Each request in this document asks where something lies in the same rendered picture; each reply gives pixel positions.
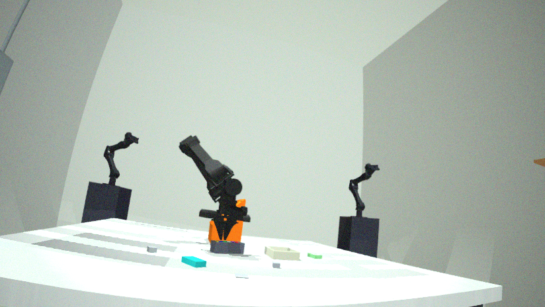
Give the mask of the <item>small cyan block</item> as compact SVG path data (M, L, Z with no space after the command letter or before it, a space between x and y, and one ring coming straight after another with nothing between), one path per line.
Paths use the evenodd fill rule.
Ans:
M206 261L205 260L202 260L202 259L199 259L197 257L194 257L194 256L183 256L182 259L181 259L181 262L187 264L187 265L190 265L192 267L195 267L195 268L198 268L198 267L206 267Z

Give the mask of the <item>small green block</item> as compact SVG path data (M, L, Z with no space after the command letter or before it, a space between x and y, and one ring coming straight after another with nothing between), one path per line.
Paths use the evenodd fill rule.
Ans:
M319 255L316 253L308 253L308 257L314 258L314 259L322 259L322 255Z

